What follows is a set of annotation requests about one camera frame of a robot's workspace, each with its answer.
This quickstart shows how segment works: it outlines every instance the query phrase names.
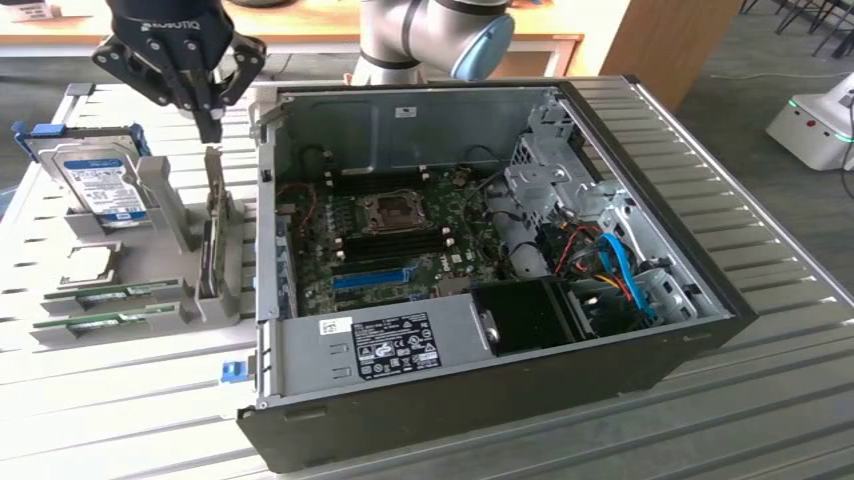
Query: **ribbed metal surface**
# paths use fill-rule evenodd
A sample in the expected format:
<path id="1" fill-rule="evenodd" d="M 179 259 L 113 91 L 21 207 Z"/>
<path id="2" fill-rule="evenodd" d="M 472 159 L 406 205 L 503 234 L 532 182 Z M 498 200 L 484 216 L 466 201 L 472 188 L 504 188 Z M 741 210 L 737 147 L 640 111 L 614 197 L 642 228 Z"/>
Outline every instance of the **ribbed metal surface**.
<path id="1" fill-rule="evenodd" d="M 854 308 L 845 294 L 642 92 L 622 78 L 574 84 L 762 317 L 649 392 L 286 478 L 791 479 L 854 473 L 854 330 L 843 328 L 854 325 Z M 184 201 L 200 202 L 201 147 L 187 120 L 116 86 L 100 86 L 71 111 L 77 125 L 128 119 L 145 126 L 153 152 L 169 156 Z M 230 112 L 226 131 L 226 179 L 232 194 L 251 201 L 244 106 Z M 55 222 L 33 219 L 61 213 L 53 195 L 39 177 L 15 228 L 4 229 L 13 231 L 4 245 L 15 252 L 12 263 L 35 265 L 3 275 L 3 290 L 37 289 L 41 277 L 25 269 L 49 268 L 48 252 L 68 241 Z M 248 239 L 252 227 L 247 223 Z M 36 238 L 45 240 L 24 242 Z M 247 244 L 247 291 L 251 250 Z M 1 294 L 0 316 L 17 316 L 11 308 L 32 309 L 28 295 Z M 243 311 L 252 311 L 251 295 Z M 37 354 L 28 351 L 24 322 L 0 323 L 0 348 L 19 349 L 0 356 L 0 478 L 272 478 L 235 424 L 219 417 L 234 392 L 216 386 L 218 368 L 252 347 L 250 322 Z"/>

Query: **blue pcie slot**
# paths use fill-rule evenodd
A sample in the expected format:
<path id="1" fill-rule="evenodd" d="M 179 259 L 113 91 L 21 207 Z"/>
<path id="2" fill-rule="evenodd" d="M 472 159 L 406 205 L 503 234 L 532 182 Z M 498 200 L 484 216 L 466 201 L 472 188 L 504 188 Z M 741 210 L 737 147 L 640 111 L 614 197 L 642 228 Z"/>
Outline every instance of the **blue pcie slot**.
<path id="1" fill-rule="evenodd" d="M 411 270 L 403 268 L 387 272 L 371 272 L 332 279 L 332 288 L 372 287 L 387 283 L 407 283 Z"/>

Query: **green circuit board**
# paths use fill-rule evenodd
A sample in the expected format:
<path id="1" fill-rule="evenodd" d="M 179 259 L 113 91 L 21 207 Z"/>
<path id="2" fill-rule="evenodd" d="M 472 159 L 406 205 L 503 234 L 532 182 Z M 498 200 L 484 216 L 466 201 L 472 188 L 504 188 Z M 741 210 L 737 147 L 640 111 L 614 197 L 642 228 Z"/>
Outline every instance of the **green circuit board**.
<path id="1" fill-rule="evenodd" d="M 371 231 L 366 208 L 378 193 L 346 196 L 324 184 L 312 184 L 314 195 L 304 184 L 300 188 L 288 188 L 279 196 L 279 203 L 284 212 L 294 215 L 291 239 L 300 316 L 451 295 L 471 285 L 499 280 L 503 264 L 498 232 L 491 221 L 478 213 L 483 209 L 483 192 L 476 190 L 480 181 L 472 174 L 463 182 L 459 170 L 451 168 L 431 171 L 418 189 L 394 189 L 379 194 L 418 198 L 423 223 L 411 230 L 447 227 L 454 244 L 442 251 L 398 259 L 402 266 L 391 270 L 406 270 L 406 281 L 354 288 L 334 288 L 334 268 L 344 263 L 336 257 L 336 245 L 340 245 L 336 239 L 383 235 Z M 466 198 L 471 200 L 467 220 L 463 220 Z"/>

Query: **circuit board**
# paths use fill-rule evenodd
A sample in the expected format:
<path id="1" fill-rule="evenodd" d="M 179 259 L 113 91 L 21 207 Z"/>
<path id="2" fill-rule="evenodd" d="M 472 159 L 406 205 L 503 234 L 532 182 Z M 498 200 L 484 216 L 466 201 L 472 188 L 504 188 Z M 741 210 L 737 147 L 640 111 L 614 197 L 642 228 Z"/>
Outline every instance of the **circuit board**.
<path id="1" fill-rule="evenodd" d="M 431 170 L 418 188 L 387 192 L 348 195 L 320 183 L 284 189 L 279 205 L 280 214 L 292 215 L 300 316 L 452 295 L 503 278 L 500 241 L 490 219 L 482 215 L 480 179 L 475 177 L 471 170 L 451 168 Z M 391 212 L 384 217 L 374 208 L 382 202 L 382 212 Z M 348 277 L 339 275 L 343 265 L 354 265 L 342 258 L 342 242 L 371 243 L 384 235 L 392 238 L 387 229 L 415 234 L 442 232 L 444 244 L 418 255 L 356 262 L 356 268 L 366 263 L 394 267 L 378 267 L 376 273 L 367 274 L 374 277 L 360 277 L 359 281 L 379 278 L 375 284 L 350 286 Z"/>

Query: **wire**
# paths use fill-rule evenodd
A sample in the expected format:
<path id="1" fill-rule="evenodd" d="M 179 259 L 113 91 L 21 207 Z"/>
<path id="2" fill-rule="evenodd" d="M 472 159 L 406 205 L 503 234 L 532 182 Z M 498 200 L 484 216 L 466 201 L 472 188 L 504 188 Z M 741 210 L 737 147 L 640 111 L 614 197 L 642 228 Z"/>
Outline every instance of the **wire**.
<path id="1" fill-rule="evenodd" d="M 835 78 L 842 75 L 850 75 L 854 72 L 839 72 L 829 75 L 795 75 L 790 73 L 755 73 L 743 77 L 727 77 L 726 75 L 709 75 L 709 78 L 719 78 L 722 80 L 753 80 L 759 77 L 786 77 L 786 78 Z"/>
<path id="2" fill-rule="evenodd" d="M 570 240 L 566 242 L 566 247 L 563 248 L 563 253 L 560 254 L 560 259 L 558 260 L 558 266 L 555 267 L 555 275 L 560 273 L 560 269 L 563 268 L 563 261 L 566 260 L 566 256 L 570 254 L 570 251 L 572 250 L 575 237 L 578 236 L 579 232 L 588 232 L 590 230 L 594 230 L 594 232 L 599 231 L 599 227 L 594 227 L 592 225 L 590 226 L 580 225 L 572 232 L 572 235 L 570 235 Z"/>
<path id="3" fill-rule="evenodd" d="M 508 212 L 507 210 L 494 210 L 494 211 L 487 211 L 484 212 L 487 218 L 494 218 L 495 215 L 498 215 L 499 213 L 503 213 L 504 215 L 507 215 L 507 218 L 510 218 L 514 222 L 523 222 L 524 218 L 522 217 L 522 215 L 515 214 L 512 212 Z"/>
<path id="4" fill-rule="evenodd" d="M 282 70 L 279 70 L 276 73 L 274 73 L 270 76 L 270 80 L 271 81 L 275 82 L 276 81 L 276 77 L 284 73 L 284 70 L 288 68 L 288 65 L 291 64 L 291 58 L 294 58 L 294 54 L 288 53 L 288 58 L 284 59 L 284 65 L 282 66 Z"/>
<path id="5" fill-rule="evenodd" d="M 306 214 L 306 218 L 303 218 L 303 221 L 299 224 L 300 234 L 304 234 L 306 225 L 308 224 L 308 220 L 314 216 L 315 208 L 318 207 L 318 192 L 315 191 L 314 186 L 311 186 L 307 183 L 286 183 L 284 185 L 282 185 L 282 188 L 279 189 L 278 195 L 282 195 L 284 193 L 284 191 L 291 187 L 304 188 L 311 193 L 311 207 L 308 208 L 308 213 Z"/>
<path id="6" fill-rule="evenodd" d="M 846 170 L 845 164 L 849 161 L 849 155 L 851 154 L 851 145 L 854 142 L 854 97 L 851 97 L 851 103 L 849 104 L 849 125 L 851 126 L 851 134 L 849 135 L 849 146 L 845 148 L 845 155 L 842 155 L 842 168 L 839 169 L 839 180 L 842 181 L 842 188 L 845 188 L 845 193 L 849 194 L 851 200 L 854 200 L 854 192 L 851 192 L 851 187 L 849 186 L 849 182 L 846 181 Z"/>
<path id="7" fill-rule="evenodd" d="M 467 219 L 467 210 L 468 210 L 468 203 L 471 202 L 471 199 L 474 198 L 474 196 L 478 194 L 478 192 L 483 189 L 483 187 L 486 187 L 488 185 L 488 183 L 495 180 L 495 178 L 498 178 L 498 176 L 504 172 L 504 169 L 499 169 L 496 172 L 494 172 L 488 177 L 486 177 L 486 180 L 483 180 L 483 182 L 480 182 L 478 184 L 478 186 L 475 187 L 475 189 L 471 191 L 471 193 L 468 193 L 468 195 L 466 195 L 466 198 L 463 198 L 463 202 L 460 203 L 460 220 L 463 221 L 463 226 L 466 227 L 466 233 L 468 233 L 468 235 L 471 237 L 475 236 L 474 231 L 471 230 L 471 225 L 468 224 L 468 219 Z"/>
<path id="8" fill-rule="evenodd" d="M 612 233 L 603 233 L 599 235 L 599 244 L 602 246 L 608 246 L 614 253 L 616 254 L 616 261 L 619 264 L 619 272 L 623 276 L 623 281 L 626 282 L 626 287 L 631 292 L 631 296 L 634 298 L 635 304 L 638 305 L 638 309 L 647 315 L 649 318 L 655 318 L 655 310 L 650 307 L 650 304 L 646 301 L 646 297 L 638 288 L 638 284 L 635 283 L 634 278 L 631 277 L 631 267 L 628 266 L 628 257 L 626 255 L 626 249 L 623 248 L 623 244 L 619 239 L 614 236 Z M 608 258 L 607 252 L 600 252 L 602 265 L 604 265 L 606 271 L 611 271 L 611 259 Z"/>
<path id="9" fill-rule="evenodd" d="M 299 169 L 302 170 L 303 177 L 308 178 L 308 166 L 306 164 L 306 154 L 311 151 L 319 152 L 323 158 L 330 158 L 332 152 L 319 143 L 310 143 L 303 145 L 296 153 L 296 160 L 299 162 Z"/>
<path id="10" fill-rule="evenodd" d="M 474 152 L 475 150 L 483 150 L 486 153 L 488 153 L 490 155 L 492 155 L 492 160 L 495 160 L 496 162 L 500 162 L 500 159 L 498 158 L 498 154 L 495 153 L 495 150 L 492 150 L 490 147 L 487 147 L 486 145 L 471 145 L 467 149 L 466 152 L 463 153 L 463 160 L 468 162 L 468 157 L 471 156 L 471 152 Z"/>
<path id="11" fill-rule="evenodd" d="M 631 292 L 628 291 L 628 287 L 626 286 L 626 284 L 623 283 L 623 281 L 619 278 L 614 279 L 616 281 L 616 284 L 619 285 L 619 289 L 623 291 L 623 295 L 626 295 L 626 300 L 628 300 L 631 302 L 632 298 L 631 298 Z"/>
<path id="12" fill-rule="evenodd" d="M 619 285 L 616 284 L 616 282 L 614 280 L 611 280 L 608 277 L 606 277 L 604 275 L 594 275 L 592 278 L 603 281 L 604 283 L 611 285 L 614 288 L 619 288 Z"/>

